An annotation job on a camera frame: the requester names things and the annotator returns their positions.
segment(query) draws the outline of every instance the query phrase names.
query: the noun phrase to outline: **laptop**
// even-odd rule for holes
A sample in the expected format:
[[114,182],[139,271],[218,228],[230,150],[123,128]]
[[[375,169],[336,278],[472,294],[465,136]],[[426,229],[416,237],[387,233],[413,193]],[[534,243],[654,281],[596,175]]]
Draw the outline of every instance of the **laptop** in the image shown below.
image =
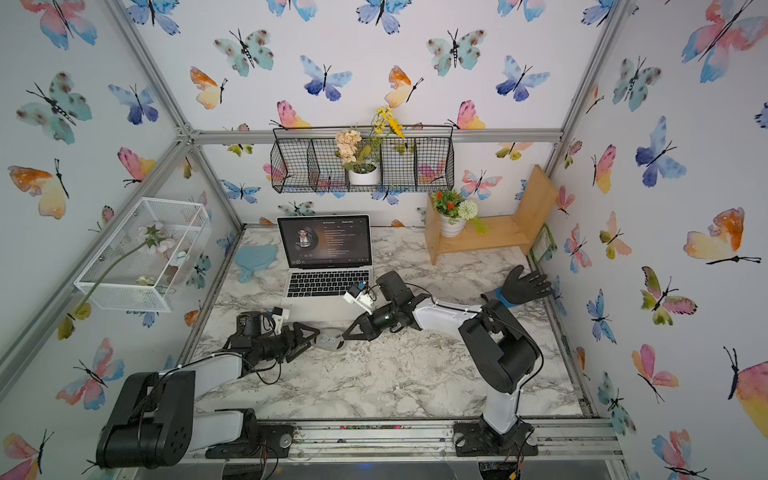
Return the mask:
[[346,321],[364,313],[343,296],[373,280],[368,215],[281,217],[277,225],[289,268],[281,306],[290,319]]

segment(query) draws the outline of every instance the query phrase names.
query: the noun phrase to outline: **wire mesh basket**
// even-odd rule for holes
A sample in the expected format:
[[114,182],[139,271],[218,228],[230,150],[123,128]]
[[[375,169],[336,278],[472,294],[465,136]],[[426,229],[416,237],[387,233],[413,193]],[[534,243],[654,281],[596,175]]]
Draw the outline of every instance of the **wire mesh basket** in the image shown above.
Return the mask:
[[74,285],[88,294],[115,260],[144,242],[139,228],[158,221],[163,237],[172,238],[174,247],[163,253],[143,249],[131,253],[109,271],[88,302],[108,310],[171,311],[171,299],[190,279],[210,237],[208,214],[201,204],[142,198]]
[[[378,152],[372,154],[380,159],[378,185],[349,184],[348,171],[336,155],[335,135],[344,127],[276,128],[271,154],[272,187],[279,194],[364,192],[376,188],[436,192],[453,188],[453,128],[429,126],[430,134],[421,134],[415,128],[403,128],[406,138],[394,135],[384,138]],[[313,136],[304,134],[305,130],[313,131]],[[364,137],[369,131],[367,127],[357,130]],[[364,146],[365,141],[358,143],[357,151]]]

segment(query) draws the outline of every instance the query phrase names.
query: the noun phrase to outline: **white mesh basket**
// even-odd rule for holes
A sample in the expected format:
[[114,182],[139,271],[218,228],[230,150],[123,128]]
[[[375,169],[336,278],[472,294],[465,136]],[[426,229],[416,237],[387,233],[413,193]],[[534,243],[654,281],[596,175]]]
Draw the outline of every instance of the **white mesh basket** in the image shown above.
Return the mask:
[[[109,237],[105,247],[78,275],[74,285],[82,293],[90,292],[116,259],[143,242],[138,238],[139,227],[157,221],[163,224],[163,231],[175,240],[174,248],[156,254],[142,250],[133,252],[112,268],[88,302],[102,309],[171,311],[169,301],[184,288],[210,237],[208,214],[201,204],[142,198]],[[139,276],[154,278],[154,284],[137,285]]]

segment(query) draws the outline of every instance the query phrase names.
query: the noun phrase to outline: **flower stem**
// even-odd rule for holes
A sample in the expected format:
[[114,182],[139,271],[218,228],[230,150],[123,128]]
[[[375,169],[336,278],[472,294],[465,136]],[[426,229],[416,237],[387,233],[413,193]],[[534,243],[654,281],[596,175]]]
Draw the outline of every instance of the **flower stem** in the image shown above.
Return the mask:
[[91,288],[91,291],[89,291],[88,294],[85,295],[85,298],[80,302],[80,305],[78,305],[78,307],[76,309],[74,309],[74,314],[75,315],[78,314],[78,312],[80,311],[81,308],[83,308],[83,306],[88,301],[88,299],[91,298],[91,295],[93,295],[93,292],[96,291],[96,287],[99,286],[99,284],[104,279],[104,277],[107,276],[107,273],[110,273],[110,271],[114,268],[115,265],[117,265],[118,263],[123,261],[125,259],[125,257],[127,257],[128,255],[131,255],[136,250],[142,248],[144,245],[149,243],[149,241],[150,241],[150,239],[147,238],[145,241],[139,243],[139,245],[136,248],[134,248],[133,250],[131,250],[131,251],[127,252],[127,253],[124,253],[122,257],[120,257],[117,260],[115,260],[114,262],[112,262],[112,264],[104,271],[104,273],[102,273],[101,276],[98,277],[98,280],[96,280],[96,283],[94,283],[93,287]]

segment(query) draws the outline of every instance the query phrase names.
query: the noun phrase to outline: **white flower pot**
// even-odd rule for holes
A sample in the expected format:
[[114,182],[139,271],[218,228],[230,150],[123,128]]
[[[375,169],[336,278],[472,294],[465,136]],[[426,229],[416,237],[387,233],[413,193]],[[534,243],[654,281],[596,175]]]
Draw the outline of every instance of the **white flower pot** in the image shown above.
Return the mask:
[[381,180],[381,172],[376,168],[367,174],[358,174],[355,171],[349,171],[350,185],[378,185]]
[[463,218],[453,219],[455,221],[454,224],[451,224],[450,220],[450,217],[440,214],[440,235],[445,238],[457,237],[467,224],[467,220],[464,220]]

